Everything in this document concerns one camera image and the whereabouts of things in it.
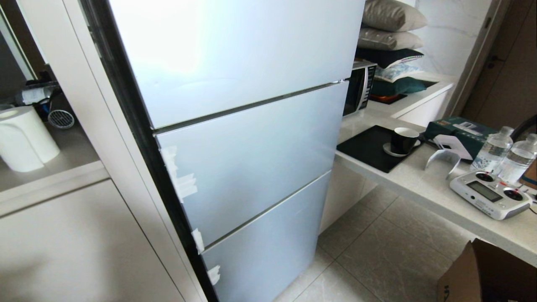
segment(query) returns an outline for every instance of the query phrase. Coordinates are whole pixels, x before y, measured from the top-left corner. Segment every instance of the black mug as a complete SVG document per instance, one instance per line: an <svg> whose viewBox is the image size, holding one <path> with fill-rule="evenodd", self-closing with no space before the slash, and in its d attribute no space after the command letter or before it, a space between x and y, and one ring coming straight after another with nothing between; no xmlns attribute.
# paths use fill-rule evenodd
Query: black mug
<svg viewBox="0 0 537 302"><path fill-rule="evenodd" d="M419 133L410 128L395 128L391 133L391 152L395 154L409 154L418 140Z"/></svg>

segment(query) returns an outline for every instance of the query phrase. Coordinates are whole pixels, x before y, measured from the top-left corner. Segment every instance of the pillow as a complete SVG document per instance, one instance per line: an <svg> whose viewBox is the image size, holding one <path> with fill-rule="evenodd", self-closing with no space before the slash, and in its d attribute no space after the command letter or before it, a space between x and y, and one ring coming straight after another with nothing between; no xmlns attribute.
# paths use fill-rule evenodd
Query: pillow
<svg viewBox="0 0 537 302"><path fill-rule="evenodd" d="M389 32L406 32L427 25L417 9L396 0L367 0L362 22Z"/></svg>
<svg viewBox="0 0 537 302"><path fill-rule="evenodd" d="M386 82L393 83L402 77L407 77L416 73L422 73L419 67L408 65L406 63L397 64L393 67L382 69L378 68L375 71L375 78L379 78Z"/></svg>
<svg viewBox="0 0 537 302"><path fill-rule="evenodd" d="M377 96L396 96L400 94L413 94L427 89L425 84L412 77L404 77L390 83L374 80L371 87L371 94Z"/></svg>
<svg viewBox="0 0 537 302"><path fill-rule="evenodd" d="M377 63L381 68L390 68L403 62L419 59L424 55L421 52L411 49L400 49L398 51L378 51L374 49L356 49L355 57Z"/></svg>
<svg viewBox="0 0 537 302"><path fill-rule="evenodd" d="M423 41L409 32L385 32L374 28L360 29L358 47L378 49L381 51L397 51L399 49L416 49L423 47Z"/></svg>

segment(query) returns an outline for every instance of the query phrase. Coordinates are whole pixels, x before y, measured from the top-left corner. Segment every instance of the refrigerator door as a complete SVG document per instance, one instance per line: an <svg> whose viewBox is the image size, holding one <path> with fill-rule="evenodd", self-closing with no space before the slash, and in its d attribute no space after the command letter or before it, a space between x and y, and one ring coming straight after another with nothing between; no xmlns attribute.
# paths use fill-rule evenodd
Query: refrigerator door
<svg viewBox="0 0 537 302"><path fill-rule="evenodd" d="M157 135L205 246L332 167L347 82Z"/></svg>
<svg viewBox="0 0 537 302"><path fill-rule="evenodd" d="M315 253L330 173L310 183L211 247L220 302L270 302L308 267Z"/></svg>
<svg viewBox="0 0 537 302"><path fill-rule="evenodd" d="M153 128L348 78L365 0L110 0Z"/></svg>

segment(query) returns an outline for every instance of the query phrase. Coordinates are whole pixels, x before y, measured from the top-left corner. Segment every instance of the water bottle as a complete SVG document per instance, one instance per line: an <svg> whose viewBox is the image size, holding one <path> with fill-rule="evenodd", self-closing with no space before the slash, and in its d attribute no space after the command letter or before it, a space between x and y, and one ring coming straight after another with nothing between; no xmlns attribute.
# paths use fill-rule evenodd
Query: water bottle
<svg viewBox="0 0 537 302"><path fill-rule="evenodd" d="M471 169L485 172L495 170L507 155L509 148L513 146L513 140L509 136L511 133L513 133L513 128L504 126L500 132L489 135L474 162L471 163Z"/></svg>
<svg viewBox="0 0 537 302"><path fill-rule="evenodd" d="M517 141L498 166L498 177L513 185L526 172L537 156L537 134L530 134L525 141Z"/></svg>

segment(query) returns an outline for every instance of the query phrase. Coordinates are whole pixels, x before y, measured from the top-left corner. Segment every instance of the saucer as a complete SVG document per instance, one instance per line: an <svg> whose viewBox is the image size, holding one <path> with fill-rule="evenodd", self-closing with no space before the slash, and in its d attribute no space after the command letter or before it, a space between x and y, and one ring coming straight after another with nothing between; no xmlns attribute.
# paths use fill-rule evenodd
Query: saucer
<svg viewBox="0 0 537 302"><path fill-rule="evenodd" d="M414 147L413 148L416 148L418 147L419 145L421 145L422 142L420 142L419 140L416 141L416 143L414 144ZM393 157L405 157L407 156L408 154L397 154L397 153L393 153L391 151L391 143L387 142L385 143L384 145L382 145L382 149L384 149L384 152L386 152L386 154L388 155L391 155Z"/></svg>

